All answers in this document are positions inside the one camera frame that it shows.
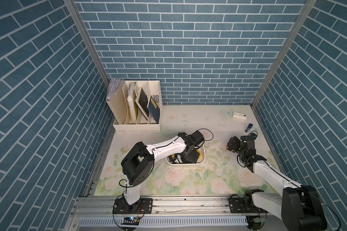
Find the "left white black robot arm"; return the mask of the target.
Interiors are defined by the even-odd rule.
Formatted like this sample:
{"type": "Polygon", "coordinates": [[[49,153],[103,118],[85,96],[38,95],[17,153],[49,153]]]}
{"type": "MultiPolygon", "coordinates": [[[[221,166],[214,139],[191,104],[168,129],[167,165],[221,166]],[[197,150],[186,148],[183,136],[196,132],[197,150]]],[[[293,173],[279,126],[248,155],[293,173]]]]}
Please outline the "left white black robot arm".
{"type": "Polygon", "coordinates": [[[132,206],[140,201],[140,185],[148,179],[156,162],[174,156],[173,159],[179,159],[179,163],[196,164],[204,143],[205,138],[199,130],[189,135],[180,132],[157,144],[136,143],[121,162],[126,177],[126,185],[122,185],[125,202],[132,206]]]}

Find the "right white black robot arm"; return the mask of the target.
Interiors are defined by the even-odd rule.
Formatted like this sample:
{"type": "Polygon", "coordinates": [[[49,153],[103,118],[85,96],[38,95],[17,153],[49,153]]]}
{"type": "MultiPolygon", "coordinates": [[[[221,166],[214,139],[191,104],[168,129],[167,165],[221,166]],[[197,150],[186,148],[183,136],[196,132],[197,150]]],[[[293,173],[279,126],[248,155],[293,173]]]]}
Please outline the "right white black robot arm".
{"type": "Polygon", "coordinates": [[[232,137],[227,150],[236,153],[237,160],[264,179],[277,194],[261,189],[247,190],[243,197],[234,194],[228,199],[231,213],[272,214],[282,220],[289,231],[326,230],[327,221],[317,190],[293,181],[258,155],[254,144],[256,137],[253,132],[240,138],[232,137]]]}

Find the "black yellow tape measure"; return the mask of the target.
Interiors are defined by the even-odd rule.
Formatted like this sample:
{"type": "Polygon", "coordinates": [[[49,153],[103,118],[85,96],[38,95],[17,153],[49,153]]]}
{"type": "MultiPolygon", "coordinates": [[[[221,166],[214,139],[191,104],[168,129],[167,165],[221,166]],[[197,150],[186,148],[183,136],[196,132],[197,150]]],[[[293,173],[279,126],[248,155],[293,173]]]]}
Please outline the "black yellow tape measure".
{"type": "Polygon", "coordinates": [[[170,163],[175,163],[177,160],[177,154],[168,156],[170,163]]]}

